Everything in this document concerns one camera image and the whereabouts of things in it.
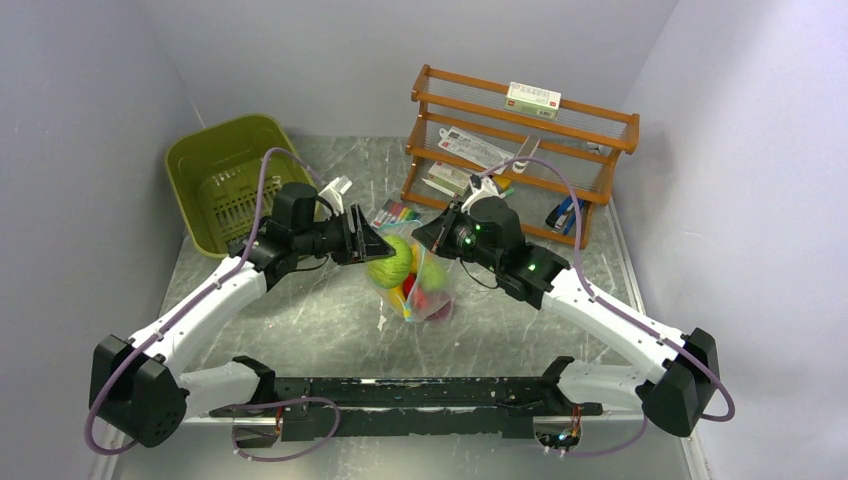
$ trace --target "white box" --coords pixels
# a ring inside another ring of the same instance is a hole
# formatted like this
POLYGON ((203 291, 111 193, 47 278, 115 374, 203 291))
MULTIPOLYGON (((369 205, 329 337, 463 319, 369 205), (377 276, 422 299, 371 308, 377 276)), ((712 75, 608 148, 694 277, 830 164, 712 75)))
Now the white box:
POLYGON ((457 195, 464 195, 471 183, 471 176, 464 171, 442 162, 436 162, 427 171, 427 180, 457 195))
POLYGON ((509 84, 504 108, 514 112, 541 117, 547 120, 556 118, 561 95, 559 92, 531 87, 518 82, 509 84))

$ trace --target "green plastic basket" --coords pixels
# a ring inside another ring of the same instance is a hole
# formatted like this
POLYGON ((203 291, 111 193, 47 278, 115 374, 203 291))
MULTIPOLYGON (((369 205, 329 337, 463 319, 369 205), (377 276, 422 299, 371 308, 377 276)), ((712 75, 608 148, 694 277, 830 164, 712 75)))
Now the green plastic basket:
MULTIPOLYGON (((182 138, 165 155, 168 178, 194 246, 223 258, 227 245, 250 232, 262 156, 271 147, 295 152, 280 125, 265 115, 247 115, 182 138)), ((264 215, 288 182, 315 185, 284 154, 274 154, 265 176, 264 215)))

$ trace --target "yellow object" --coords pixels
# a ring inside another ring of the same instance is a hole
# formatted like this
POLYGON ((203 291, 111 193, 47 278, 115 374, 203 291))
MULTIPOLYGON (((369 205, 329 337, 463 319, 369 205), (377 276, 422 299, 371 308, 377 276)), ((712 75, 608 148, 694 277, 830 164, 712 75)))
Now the yellow object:
POLYGON ((503 192, 512 184, 512 180, 503 175, 492 175, 492 180, 498 185, 498 188, 503 192))
POLYGON ((394 311, 406 318, 407 314, 405 313, 406 306, 404 302, 406 302, 406 299, 403 297, 403 287, 395 287, 389 290, 389 305, 392 306, 394 311))
POLYGON ((421 246, 418 242, 412 242, 412 265, 409 266, 409 273, 418 274, 418 265, 421 265, 421 246))

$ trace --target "white plastic piece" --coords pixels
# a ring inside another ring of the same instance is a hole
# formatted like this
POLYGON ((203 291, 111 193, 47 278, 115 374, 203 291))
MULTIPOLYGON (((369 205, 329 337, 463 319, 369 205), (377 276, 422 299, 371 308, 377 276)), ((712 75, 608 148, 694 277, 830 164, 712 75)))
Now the white plastic piece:
POLYGON ((193 292, 188 294, 180 303, 163 315, 159 320, 135 332, 134 347, 155 335, 156 332, 170 320, 174 314, 194 298, 200 290, 210 283, 218 283, 221 288, 211 292, 170 331, 165 333, 162 340, 154 343, 144 353, 149 357, 162 355, 164 364, 175 377, 185 370, 186 365, 201 347, 209 344, 221 328, 250 302, 261 297, 266 291, 265 275, 257 272, 250 262, 246 262, 241 270, 232 278, 221 284, 218 279, 238 264, 238 258, 225 258, 212 275, 204 280, 193 292))
POLYGON ((574 269, 561 271, 551 284, 553 290, 542 297, 542 310, 576 323, 623 355, 651 382, 658 382, 665 373, 663 361, 677 357, 677 352, 667 345, 668 342, 683 346, 683 332, 642 315, 597 286, 593 285, 595 298, 603 298, 628 313, 666 337, 666 341, 663 344, 657 343, 656 339, 635 325, 607 310, 603 305, 590 301, 574 269))
POLYGON ((323 198, 330 205, 333 206, 333 211, 328 212, 330 215, 341 215, 344 213, 344 202, 342 201, 342 195, 350 189, 350 186, 353 185, 353 182, 347 178, 346 175, 342 175, 341 177, 336 177, 332 182, 328 183, 321 193, 318 194, 319 197, 323 198))
POLYGON ((605 408, 639 410, 642 400, 636 396, 636 387, 643 383, 645 374, 635 367, 575 361, 562 372, 559 389, 573 403, 597 402, 605 408))
POLYGON ((217 368, 184 373, 177 384, 189 392, 185 418, 193 418, 227 405, 249 402, 259 385, 259 377, 245 365, 229 362, 217 368))
POLYGON ((462 211, 462 213, 468 213, 468 211, 471 210, 471 206, 477 201, 486 197, 497 196, 499 196, 498 186, 495 184, 495 181, 488 175, 484 175, 483 177, 480 177, 479 189, 474 187, 473 182, 471 183, 471 195, 469 195, 468 199, 462 204, 460 211, 462 211))
POLYGON ((515 162, 512 164, 512 171, 515 173, 524 173, 524 170, 527 170, 527 164, 529 162, 515 162))
MULTIPOLYGON (((521 145, 518 153, 515 154, 515 157, 532 157, 536 153, 536 149, 539 147, 540 141, 541 139, 538 136, 529 135, 527 139, 524 140, 524 143, 521 145)), ((515 173, 524 173, 524 170, 527 169, 528 163, 529 162, 515 162, 512 164, 512 170, 515 173)))

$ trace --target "red fruit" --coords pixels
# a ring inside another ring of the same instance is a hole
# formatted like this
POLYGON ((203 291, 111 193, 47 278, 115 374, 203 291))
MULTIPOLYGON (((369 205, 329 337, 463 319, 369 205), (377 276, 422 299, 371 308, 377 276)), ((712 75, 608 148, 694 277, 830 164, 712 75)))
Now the red fruit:
POLYGON ((420 311, 427 308, 427 306, 430 304, 430 298, 419 288, 415 290, 415 293, 412 294, 410 303, 412 304, 412 308, 420 311))
POLYGON ((409 298, 409 292, 412 291, 412 286, 415 285, 415 274, 410 273, 403 281, 403 296, 409 298))

